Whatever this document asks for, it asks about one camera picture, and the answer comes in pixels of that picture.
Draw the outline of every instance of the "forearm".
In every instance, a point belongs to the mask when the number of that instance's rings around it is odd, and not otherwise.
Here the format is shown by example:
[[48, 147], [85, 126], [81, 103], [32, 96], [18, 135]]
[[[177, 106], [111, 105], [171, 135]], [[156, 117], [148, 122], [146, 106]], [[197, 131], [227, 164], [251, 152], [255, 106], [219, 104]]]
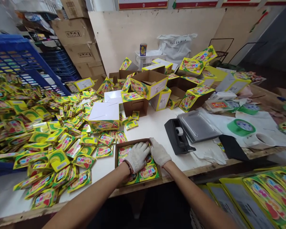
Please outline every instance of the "forearm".
[[209, 228], [237, 228], [235, 222], [195, 185], [173, 161], [163, 168], [171, 175], [204, 226]]
[[123, 162], [115, 170], [68, 202], [43, 228], [71, 229], [77, 228], [89, 219], [91, 220], [129, 174], [129, 168]]

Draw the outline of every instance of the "wristband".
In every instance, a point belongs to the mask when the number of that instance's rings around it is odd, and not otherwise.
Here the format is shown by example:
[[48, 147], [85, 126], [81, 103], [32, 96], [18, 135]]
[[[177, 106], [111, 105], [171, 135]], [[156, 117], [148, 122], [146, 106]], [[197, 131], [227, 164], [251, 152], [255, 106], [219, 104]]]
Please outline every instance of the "wristband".
[[128, 168], [129, 168], [129, 171], [130, 171], [130, 174], [132, 174], [133, 171], [131, 169], [131, 166], [130, 166], [129, 162], [127, 160], [124, 160], [124, 162], [127, 164]]

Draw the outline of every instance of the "hand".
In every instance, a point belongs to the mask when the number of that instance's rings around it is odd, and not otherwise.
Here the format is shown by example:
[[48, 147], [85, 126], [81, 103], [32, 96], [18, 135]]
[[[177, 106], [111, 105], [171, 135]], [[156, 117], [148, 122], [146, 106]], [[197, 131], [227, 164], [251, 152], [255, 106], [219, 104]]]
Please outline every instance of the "hand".
[[150, 152], [148, 144], [149, 142], [135, 144], [125, 158], [132, 167], [133, 173], [139, 172], [146, 165], [145, 158]]
[[159, 144], [154, 138], [150, 138], [152, 146], [150, 148], [152, 157], [155, 162], [161, 167], [168, 161], [171, 161], [171, 156], [166, 152], [163, 145]]

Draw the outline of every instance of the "white mug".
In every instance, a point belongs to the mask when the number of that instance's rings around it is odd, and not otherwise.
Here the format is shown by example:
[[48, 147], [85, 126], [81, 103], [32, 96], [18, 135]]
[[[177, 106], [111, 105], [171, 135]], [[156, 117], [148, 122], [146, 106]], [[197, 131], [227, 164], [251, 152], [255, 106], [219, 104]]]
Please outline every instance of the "white mug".
[[246, 145], [253, 149], [267, 149], [276, 146], [274, 140], [264, 134], [254, 133], [244, 138]]

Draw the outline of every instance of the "black tape dispenser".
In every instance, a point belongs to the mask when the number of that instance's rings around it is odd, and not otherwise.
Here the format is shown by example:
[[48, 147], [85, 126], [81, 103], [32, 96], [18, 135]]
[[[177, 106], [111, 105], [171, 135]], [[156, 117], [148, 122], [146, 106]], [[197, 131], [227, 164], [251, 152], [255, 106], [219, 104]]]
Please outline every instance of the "black tape dispenser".
[[196, 149], [188, 144], [187, 137], [183, 131], [179, 119], [170, 119], [164, 124], [169, 141], [176, 155], [186, 154]]

